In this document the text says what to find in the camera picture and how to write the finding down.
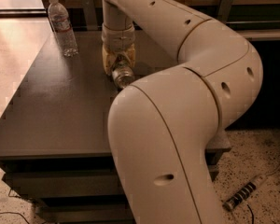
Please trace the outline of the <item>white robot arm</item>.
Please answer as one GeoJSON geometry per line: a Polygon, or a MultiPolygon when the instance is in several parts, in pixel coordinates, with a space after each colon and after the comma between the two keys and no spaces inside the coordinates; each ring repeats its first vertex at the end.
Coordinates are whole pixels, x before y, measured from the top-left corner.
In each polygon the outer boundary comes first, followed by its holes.
{"type": "Polygon", "coordinates": [[[204,151],[257,98],[258,52],[173,0],[103,1],[178,62],[136,80],[109,110],[109,145],[136,224],[225,224],[204,151]]]}

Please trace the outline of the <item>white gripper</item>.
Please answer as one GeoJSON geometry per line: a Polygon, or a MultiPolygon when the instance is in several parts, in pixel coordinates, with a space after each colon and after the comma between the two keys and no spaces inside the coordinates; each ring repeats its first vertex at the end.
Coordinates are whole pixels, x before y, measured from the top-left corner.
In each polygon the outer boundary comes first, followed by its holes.
{"type": "Polygon", "coordinates": [[[129,66],[135,66],[135,40],[134,27],[124,30],[112,30],[103,25],[102,29],[102,58],[105,73],[110,76],[112,67],[118,57],[118,52],[124,51],[129,61],[129,66]]]}

